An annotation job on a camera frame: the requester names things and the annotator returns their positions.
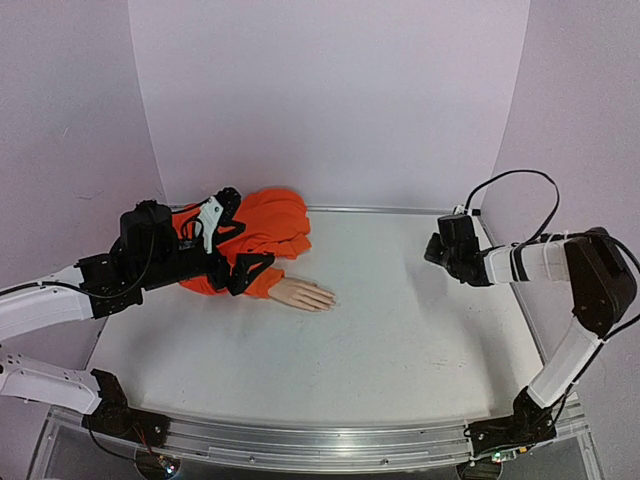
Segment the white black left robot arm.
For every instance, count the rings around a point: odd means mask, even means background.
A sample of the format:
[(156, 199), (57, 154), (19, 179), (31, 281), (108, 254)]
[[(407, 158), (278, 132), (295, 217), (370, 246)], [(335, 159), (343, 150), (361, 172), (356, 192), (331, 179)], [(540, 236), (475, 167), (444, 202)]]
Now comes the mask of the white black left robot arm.
[[(120, 218), (112, 249), (77, 261), (55, 274), (1, 292), (1, 338), (43, 328), (109, 318), (143, 302), (146, 291), (202, 277), (216, 290), (244, 293), (275, 260), (271, 253), (242, 253), (229, 262), (222, 243), (242, 234), (234, 216), (241, 203), (225, 189), (195, 205), (193, 228), (176, 231), (175, 211), (146, 200)], [(117, 377), (104, 370), (76, 371), (1, 354), (1, 393), (64, 407), (82, 414), (94, 433), (132, 441), (163, 441), (168, 419), (130, 406)]]

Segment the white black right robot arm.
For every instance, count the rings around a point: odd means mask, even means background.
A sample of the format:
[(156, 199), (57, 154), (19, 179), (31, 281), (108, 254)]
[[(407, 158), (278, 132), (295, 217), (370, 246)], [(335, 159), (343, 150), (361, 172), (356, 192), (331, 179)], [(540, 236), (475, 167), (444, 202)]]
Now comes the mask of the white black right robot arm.
[(555, 352), (515, 397), (509, 416), (475, 421), (465, 429), (475, 461), (551, 441), (568, 396), (603, 347), (638, 322), (624, 318), (639, 287), (639, 260), (606, 229), (541, 234), (510, 246), (482, 249), (470, 216), (437, 221), (424, 258), (471, 287), (565, 282), (571, 322)]

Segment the orange sweatshirt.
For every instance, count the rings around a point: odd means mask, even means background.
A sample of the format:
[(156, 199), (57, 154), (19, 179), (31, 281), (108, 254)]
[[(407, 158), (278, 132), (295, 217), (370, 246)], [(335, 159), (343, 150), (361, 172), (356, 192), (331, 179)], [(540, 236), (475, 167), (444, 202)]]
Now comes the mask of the orange sweatshirt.
[[(199, 213), (200, 207), (195, 207), (186, 213), (173, 214), (172, 224), (179, 239), (186, 234), (183, 225)], [(273, 254), (276, 259), (295, 260), (311, 249), (307, 206), (292, 190), (266, 188), (248, 195), (242, 200), (234, 220), (245, 224), (245, 231), (218, 247), (231, 266), (235, 266), (239, 254)], [(284, 270), (269, 267), (257, 276), (244, 295), (268, 299), (269, 290), (284, 278)], [(180, 282), (180, 286), (206, 296), (227, 293), (226, 290), (215, 291), (206, 276)]]

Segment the mannequin hand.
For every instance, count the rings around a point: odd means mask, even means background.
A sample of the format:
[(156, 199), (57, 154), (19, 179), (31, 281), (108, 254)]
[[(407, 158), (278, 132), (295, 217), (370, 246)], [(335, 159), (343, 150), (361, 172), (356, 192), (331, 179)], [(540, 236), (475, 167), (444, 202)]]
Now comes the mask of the mannequin hand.
[(283, 305), (308, 312), (324, 312), (335, 305), (335, 295), (315, 283), (284, 277), (268, 291), (268, 296)]

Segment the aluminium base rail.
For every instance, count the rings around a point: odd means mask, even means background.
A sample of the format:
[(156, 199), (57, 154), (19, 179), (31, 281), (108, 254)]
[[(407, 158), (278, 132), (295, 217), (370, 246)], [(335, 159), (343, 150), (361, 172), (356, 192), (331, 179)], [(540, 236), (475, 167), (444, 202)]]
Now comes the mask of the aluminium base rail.
[(509, 418), (417, 425), (257, 425), (111, 406), (86, 416), (52, 407), (32, 479), (276, 478), (599, 479), (602, 468), (576, 397), (533, 433)]

